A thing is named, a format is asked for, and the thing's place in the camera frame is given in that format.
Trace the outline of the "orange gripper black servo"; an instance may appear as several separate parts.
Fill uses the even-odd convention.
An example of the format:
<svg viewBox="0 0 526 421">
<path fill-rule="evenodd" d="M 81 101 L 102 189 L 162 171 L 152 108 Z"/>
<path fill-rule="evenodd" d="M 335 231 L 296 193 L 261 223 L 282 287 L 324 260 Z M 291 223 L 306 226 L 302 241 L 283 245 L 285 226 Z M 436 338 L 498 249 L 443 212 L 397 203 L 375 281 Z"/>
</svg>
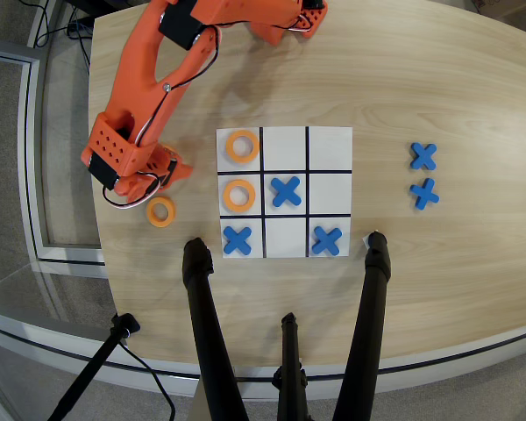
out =
<svg viewBox="0 0 526 421">
<path fill-rule="evenodd" d="M 168 146 L 157 146 L 146 165 L 133 175 L 118 175 L 96 153 L 89 158 L 88 170 L 108 191 L 121 197 L 148 196 L 156 186 L 163 191 L 192 174 L 192 167 L 179 161 L 179 155 Z"/>
</svg>

